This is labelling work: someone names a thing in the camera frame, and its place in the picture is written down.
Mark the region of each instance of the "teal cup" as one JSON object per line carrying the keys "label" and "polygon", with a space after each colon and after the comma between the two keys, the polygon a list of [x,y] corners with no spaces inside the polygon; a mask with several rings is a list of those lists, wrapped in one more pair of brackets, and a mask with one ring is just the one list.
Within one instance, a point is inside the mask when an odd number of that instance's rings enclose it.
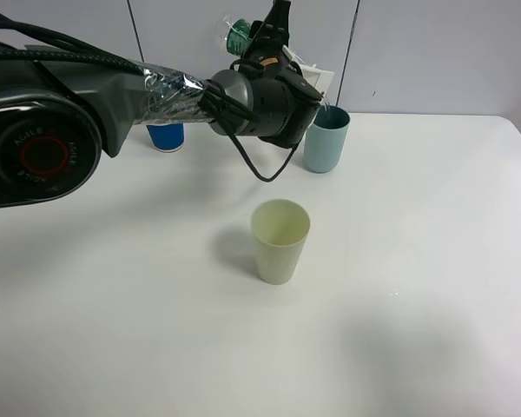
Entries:
{"label": "teal cup", "polygon": [[323,106],[307,131],[303,162],[320,174],[336,168],[349,128],[349,115],[336,106]]}

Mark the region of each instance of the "aluminum foil wrap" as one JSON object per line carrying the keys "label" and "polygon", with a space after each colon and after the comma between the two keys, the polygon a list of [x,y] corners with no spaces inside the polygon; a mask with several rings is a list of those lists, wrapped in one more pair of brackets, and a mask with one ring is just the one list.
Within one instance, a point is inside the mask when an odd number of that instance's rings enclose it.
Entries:
{"label": "aluminum foil wrap", "polygon": [[137,63],[144,75],[144,112],[135,124],[211,122],[199,108],[205,82],[175,69]]}

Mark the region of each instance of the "blue paper cup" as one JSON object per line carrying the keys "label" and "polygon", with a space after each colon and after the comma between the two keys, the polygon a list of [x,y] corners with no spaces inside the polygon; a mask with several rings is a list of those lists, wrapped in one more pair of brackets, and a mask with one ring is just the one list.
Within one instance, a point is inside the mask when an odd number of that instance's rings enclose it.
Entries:
{"label": "blue paper cup", "polygon": [[307,131],[303,162],[307,168],[317,173],[329,172],[336,168],[344,147],[349,115],[336,106],[323,106]]}
{"label": "blue paper cup", "polygon": [[176,152],[183,146],[182,124],[148,125],[147,129],[153,145],[161,152]]}

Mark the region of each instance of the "table surface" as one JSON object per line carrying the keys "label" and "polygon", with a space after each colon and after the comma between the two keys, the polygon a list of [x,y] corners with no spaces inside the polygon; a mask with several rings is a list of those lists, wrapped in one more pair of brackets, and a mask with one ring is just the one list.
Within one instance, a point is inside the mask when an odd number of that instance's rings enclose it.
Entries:
{"label": "table surface", "polygon": [[[273,287],[248,222],[281,197],[312,228]],[[521,417],[521,135],[352,115],[336,170],[264,184],[207,126],[174,154],[133,129],[74,194],[0,210],[0,417],[58,415]]]}

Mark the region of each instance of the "light yellow paper cup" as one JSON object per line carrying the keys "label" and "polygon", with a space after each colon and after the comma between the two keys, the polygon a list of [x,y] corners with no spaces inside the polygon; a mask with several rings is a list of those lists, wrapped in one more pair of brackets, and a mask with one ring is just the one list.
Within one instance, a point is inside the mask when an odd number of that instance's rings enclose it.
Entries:
{"label": "light yellow paper cup", "polygon": [[272,200],[251,217],[260,278],[269,284],[288,282],[297,266],[311,221],[296,202]]}

